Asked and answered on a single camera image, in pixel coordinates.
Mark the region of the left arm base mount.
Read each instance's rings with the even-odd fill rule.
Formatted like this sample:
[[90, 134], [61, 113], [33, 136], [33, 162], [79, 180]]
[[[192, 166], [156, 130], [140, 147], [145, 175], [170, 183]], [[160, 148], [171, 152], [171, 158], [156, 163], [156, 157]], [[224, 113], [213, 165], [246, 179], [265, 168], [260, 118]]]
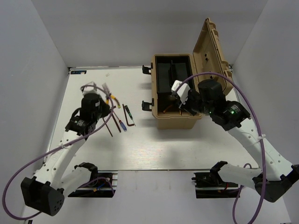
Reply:
[[117, 171], [98, 171], [100, 179], [70, 193], [70, 198], [113, 198], [117, 188]]

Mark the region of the tan plastic toolbox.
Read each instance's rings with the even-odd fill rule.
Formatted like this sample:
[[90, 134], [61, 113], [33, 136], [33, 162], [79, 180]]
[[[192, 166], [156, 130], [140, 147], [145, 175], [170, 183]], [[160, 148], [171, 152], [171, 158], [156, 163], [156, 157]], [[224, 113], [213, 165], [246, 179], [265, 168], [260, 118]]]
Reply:
[[198, 88], [198, 83], [206, 79], [214, 79], [222, 86], [222, 91], [228, 95], [233, 86], [232, 72], [229, 63], [225, 60], [221, 49], [219, 34], [215, 23], [209, 18], [205, 19], [200, 35], [197, 39], [192, 54], [156, 54], [152, 57], [150, 67], [142, 67], [142, 72], [151, 76], [151, 101], [142, 102], [142, 110], [149, 111], [157, 121], [158, 129], [192, 129], [201, 119], [202, 114], [195, 116], [183, 111], [163, 114], [163, 110], [169, 105], [175, 105], [175, 98], [171, 93], [157, 93], [157, 78], [155, 56], [189, 56], [191, 61], [192, 75], [194, 79], [188, 81], [192, 89]]

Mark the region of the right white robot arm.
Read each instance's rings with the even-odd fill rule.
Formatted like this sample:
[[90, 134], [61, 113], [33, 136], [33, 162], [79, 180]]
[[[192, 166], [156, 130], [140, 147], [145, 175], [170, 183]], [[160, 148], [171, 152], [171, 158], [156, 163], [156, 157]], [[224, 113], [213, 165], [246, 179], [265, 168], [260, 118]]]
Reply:
[[257, 132], [251, 114], [237, 101], [226, 100], [221, 84], [213, 79], [198, 84], [198, 90], [191, 89], [187, 83], [178, 82], [172, 87], [177, 94], [179, 107], [192, 115], [202, 113], [233, 136], [258, 164], [248, 169], [229, 164], [216, 163], [196, 180], [198, 188], [222, 186], [226, 182], [240, 184], [262, 193], [265, 182], [264, 199], [276, 202], [299, 180], [299, 167], [285, 159], [274, 146]]

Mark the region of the yellow black needle-nose pliers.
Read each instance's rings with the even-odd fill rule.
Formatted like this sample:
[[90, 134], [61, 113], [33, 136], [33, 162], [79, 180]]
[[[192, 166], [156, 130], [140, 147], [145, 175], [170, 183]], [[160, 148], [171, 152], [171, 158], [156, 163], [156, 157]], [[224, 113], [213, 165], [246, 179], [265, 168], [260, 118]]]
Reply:
[[179, 116], [183, 114], [183, 111], [180, 108], [176, 107], [175, 105], [169, 105], [163, 110], [163, 114], [170, 113], [170, 112], [178, 113]]

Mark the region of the brown long hex key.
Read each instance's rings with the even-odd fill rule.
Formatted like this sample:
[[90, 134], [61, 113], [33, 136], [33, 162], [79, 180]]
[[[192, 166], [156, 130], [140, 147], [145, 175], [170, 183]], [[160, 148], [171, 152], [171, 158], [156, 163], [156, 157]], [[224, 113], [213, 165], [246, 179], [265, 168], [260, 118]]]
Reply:
[[119, 133], [121, 133], [121, 128], [120, 128], [120, 126], [119, 126], [119, 124], [118, 124], [118, 121], [117, 121], [117, 119], [116, 119], [116, 116], [115, 116], [114, 112], [113, 112], [112, 117], [113, 117], [113, 120], [114, 120], [114, 122], [115, 122], [115, 125], [116, 125], [116, 127], [117, 127]]

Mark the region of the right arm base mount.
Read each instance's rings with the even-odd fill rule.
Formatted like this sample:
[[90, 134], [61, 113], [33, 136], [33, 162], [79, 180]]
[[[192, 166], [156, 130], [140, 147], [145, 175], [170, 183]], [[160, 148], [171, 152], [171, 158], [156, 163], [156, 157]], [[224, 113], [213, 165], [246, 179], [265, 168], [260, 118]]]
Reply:
[[197, 199], [236, 198], [239, 191], [238, 184], [213, 180], [209, 172], [195, 172], [192, 181]]

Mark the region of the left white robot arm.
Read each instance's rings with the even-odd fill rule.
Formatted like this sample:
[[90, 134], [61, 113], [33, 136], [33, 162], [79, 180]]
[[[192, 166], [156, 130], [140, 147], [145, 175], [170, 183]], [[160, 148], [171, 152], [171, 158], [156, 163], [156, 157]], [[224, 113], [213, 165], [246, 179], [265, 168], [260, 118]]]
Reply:
[[56, 215], [65, 198], [77, 188], [98, 183], [98, 168], [83, 162], [64, 175], [76, 152], [86, 143], [96, 129], [99, 119], [110, 113], [110, 107], [97, 93], [87, 93], [81, 100], [81, 107], [72, 114], [60, 141], [61, 149], [51, 153], [46, 163], [32, 178], [24, 178], [21, 191], [28, 207], [50, 216]]

